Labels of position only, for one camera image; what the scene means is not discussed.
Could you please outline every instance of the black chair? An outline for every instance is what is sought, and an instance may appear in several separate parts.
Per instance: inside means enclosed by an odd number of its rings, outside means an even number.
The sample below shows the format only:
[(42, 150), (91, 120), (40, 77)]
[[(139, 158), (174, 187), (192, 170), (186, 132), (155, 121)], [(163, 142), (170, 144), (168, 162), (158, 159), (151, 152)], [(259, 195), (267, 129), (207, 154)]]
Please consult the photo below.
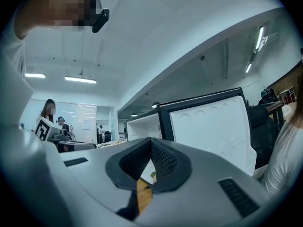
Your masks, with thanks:
[(112, 138), (112, 133), (109, 131), (105, 131), (104, 133), (104, 143), (110, 142)]
[(257, 153), (256, 167), (258, 169), (269, 163), (277, 139), (274, 121), (264, 105), (248, 108), (251, 123), (251, 147)]

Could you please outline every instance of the woman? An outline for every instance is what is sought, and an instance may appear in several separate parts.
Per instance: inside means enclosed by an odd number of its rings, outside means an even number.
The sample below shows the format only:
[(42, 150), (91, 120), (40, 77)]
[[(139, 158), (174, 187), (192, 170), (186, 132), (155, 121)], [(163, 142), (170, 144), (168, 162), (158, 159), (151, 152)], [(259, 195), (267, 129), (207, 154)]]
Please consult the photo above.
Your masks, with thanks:
[(36, 130), (37, 125), (39, 124), (40, 117), (44, 117), (47, 120), (53, 122), (53, 115), (55, 114), (56, 104), (52, 99), (48, 99), (44, 104), (43, 110), (37, 116), (36, 120), (34, 121), (33, 131)]
[(282, 127), (264, 175), (270, 195), (286, 190), (295, 182), (303, 163), (303, 73), (299, 82), (294, 114)]

